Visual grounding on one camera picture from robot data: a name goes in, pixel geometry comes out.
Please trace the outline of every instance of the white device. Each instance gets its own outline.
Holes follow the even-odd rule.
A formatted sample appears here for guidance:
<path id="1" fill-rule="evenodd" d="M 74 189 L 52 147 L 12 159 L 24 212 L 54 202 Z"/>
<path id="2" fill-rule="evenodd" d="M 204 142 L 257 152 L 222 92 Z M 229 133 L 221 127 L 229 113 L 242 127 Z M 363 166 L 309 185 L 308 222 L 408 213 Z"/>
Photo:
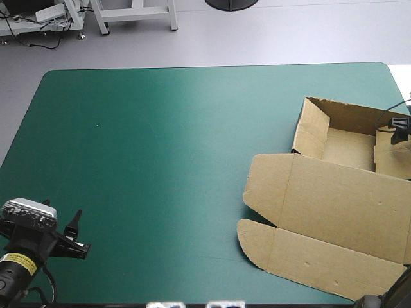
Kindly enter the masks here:
<path id="1" fill-rule="evenodd" d="M 66 8 L 63 3 L 60 3 L 60 4 L 50 6 L 49 8 L 45 8 L 44 10 L 37 11 L 36 21 L 37 22 L 50 21 L 54 18 L 64 16 L 65 14 L 66 14 Z"/>

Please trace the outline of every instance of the black wire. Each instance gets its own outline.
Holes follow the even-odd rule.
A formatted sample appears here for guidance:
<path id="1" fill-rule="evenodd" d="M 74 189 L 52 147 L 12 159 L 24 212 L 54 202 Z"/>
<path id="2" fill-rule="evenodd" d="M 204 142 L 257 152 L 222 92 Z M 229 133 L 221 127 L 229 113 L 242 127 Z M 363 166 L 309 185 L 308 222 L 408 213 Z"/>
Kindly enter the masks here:
<path id="1" fill-rule="evenodd" d="M 10 29 L 10 32 L 12 33 L 13 39 L 14 39 L 15 41 L 17 41 L 18 43 L 22 44 L 23 46 L 28 47 L 27 44 L 25 44 L 25 43 L 23 43 L 21 40 L 19 40 L 19 39 L 17 38 L 17 36 L 14 34 L 13 29 L 12 29 L 12 27 L 10 26 L 10 23 L 8 22 L 8 18 L 9 18 L 9 17 L 6 17 L 6 14 L 4 14 L 2 11 L 0 11 L 0 13 L 5 17 L 6 22 L 7 22 L 7 26 L 8 26 L 8 28 Z"/>
<path id="2" fill-rule="evenodd" d="M 7 26 L 8 26 L 8 28 L 10 29 L 10 32 L 11 32 L 11 34 L 12 34 L 13 39 L 14 39 L 16 42 L 18 42 L 18 43 L 20 43 L 21 45 L 26 46 L 26 47 L 42 47 L 42 48 L 45 48 L 45 49 L 48 49 L 48 50 L 54 50 L 54 49 L 56 49 L 56 48 L 58 48 L 58 47 L 60 46 L 60 43 L 61 43 L 61 41 L 62 41 L 62 39 L 63 39 L 63 32 L 69 31 L 69 30 L 71 29 L 71 25 L 73 24 L 73 22 L 70 21 L 69 28 L 68 28 L 67 30 L 65 30 L 65 29 L 63 28 L 62 33 L 60 34 L 60 36 L 59 36 L 59 38 L 58 38 L 57 45 L 54 46 L 54 47 L 48 47 L 48 46 L 40 45 L 40 44 L 25 44 L 24 42 L 22 42 L 22 41 L 17 37 L 17 35 L 14 34 L 13 29 L 12 29 L 12 27 L 10 26 L 10 23 L 8 22 L 8 19 L 11 18 L 11 17 L 13 17 L 13 16 L 12 16 L 12 15 L 8 15 L 8 14 L 5 14 L 5 13 L 3 13 L 2 11 L 0 11 L 0 13 L 3 15 L 3 19 L 6 20 Z M 41 27 L 41 28 L 40 28 L 40 31 L 41 31 L 45 26 L 47 26 L 47 25 L 48 25 L 48 24 L 45 24 L 43 27 Z"/>
<path id="3" fill-rule="evenodd" d="M 53 299 L 51 300 L 50 304 L 53 304 L 55 302 L 57 302 L 57 285 L 56 285 L 56 280 L 54 279 L 54 277 L 52 276 L 52 274 L 50 273 L 50 271 L 48 270 L 47 266 L 44 265 L 43 268 L 43 273 L 46 274 L 49 283 L 51 285 L 51 288 L 53 289 Z"/>
<path id="4" fill-rule="evenodd" d="M 58 47 L 60 46 L 60 43 L 61 43 L 62 39 L 63 39 L 63 32 L 68 32 L 68 31 L 71 29 L 71 25 L 72 25 L 72 24 L 73 24 L 73 22 L 70 21 L 69 28 L 68 28 L 67 30 L 65 30 L 65 29 L 63 28 L 62 33 L 60 34 L 60 36 L 59 36 L 59 38 L 58 38 L 58 41 L 57 41 L 57 45 L 56 45 L 56 46 L 54 46 L 54 47 L 48 47 L 48 46 L 45 46 L 45 45 L 28 44 L 28 47 L 43 47 L 43 48 L 46 48 L 46 49 L 48 49 L 48 50 L 54 50 L 54 49 L 58 48 Z"/>
<path id="5" fill-rule="evenodd" d="M 381 113 L 380 117 L 379 117 L 379 118 L 377 119 L 377 121 L 375 122 L 375 129 L 376 129 L 377 131 L 379 131 L 379 132 L 382 132 L 382 133 L 394 133 L 395 130 L 382 130 L 381 128 L 379 128 L 379 126 L 380 126 L 380 121 L 381 121 L 382 117 L 383 117 L 388 111 L 390 111 L 391 109 L 394 109 L 394 108 L 402 105 L 403 103 L 406 103 L 407 101 L 411 101 L 411 99 L 408 99 L 408 100 L 406 100 L 406 101 L 402 101 L 402 102 L 400 102 L 400 103 L 398 103 L 398 104 L 395 104 L 394 106 L 392 106 L 392 107 L 384 110 L 384 111 Z"/>
<path id="6" fill-rule="evenodd" d="M 32 292 L 32 291 L 36 291 L 39 294 L 40 299 L 41 299 L 41 301 L 44 305 L 50 304 L 50 302 L 48 301 L 46 295 L 44 294 L 44 291 L 41 288 L 31 287 L 31 288 L 27 289 L 27 292 Z"/>
<path id="7" fill-rule="evenodd" d="M 26 18 L 26 17 L 23 17 L 23 16 L 15 16 L 15 15 L 10 15 L 10 14 L 4 13 L 2 11 L 0 11 L 0 12 L 4 15 L 4 17 L 1 17 L 2 19 L 13 18 L 13 19 L 22 19 L 24 21 L 32 22 L 34 24 L 42 24 L 43 23 L 43 22 L 37 22 L 34 19 Z"/>

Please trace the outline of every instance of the cardboard flap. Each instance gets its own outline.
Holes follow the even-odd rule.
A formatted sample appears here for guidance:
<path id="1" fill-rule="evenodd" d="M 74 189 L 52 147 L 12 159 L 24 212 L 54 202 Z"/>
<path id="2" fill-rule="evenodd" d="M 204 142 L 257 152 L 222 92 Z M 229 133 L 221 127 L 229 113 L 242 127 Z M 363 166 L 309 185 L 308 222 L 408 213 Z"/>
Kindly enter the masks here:
<path id="1" fill-rule="evenodd" d="M 303 155 L 257 155 L 244 196 L 282 229 L 404 261 L 411 182 Z"/>
<path id="2" fill-rule="evenodd" d="M 352 300 L 380 295 L 404 272 L 394 262 L 242 219 L 237 235 L 259 268 Z"/>
<path id="3" fill-rule="evenodd" d="M 281 217 L 293 159 L 293 154 L 256 155 L 245 186 L 244 203 L 275 225 Z"/>
<path id="4" fill-rule="evenodd" d="M 329 117 L 305 99 L 295 131 L 293 150 L 303 155 L 322 158 L 328 124 Z"/>
<path id="5" fill-rule="evenodd" d="M 375 171 L 375 137 L 329 128 L 322 159 L 348 167 Z"/>
<path id="6" fill-rule="evenodd" d="M 411 140 L 391 145 L 391 136 L 391 133 L 377 132 L 374 149 L 376 172 L 408 180 L 411 178 Z"/>
<path id="7" fill-rule="evenodd" d="M 353 133 L 375 136 L 375 122 L 383 112 L 371 107 L 341 103 L 330 99 L 306 98 L 330 117 L 329 127 Z M 405 114 L 386 112 L 380 123 L 388 123 L 393 117 L 408 117 Z"/>

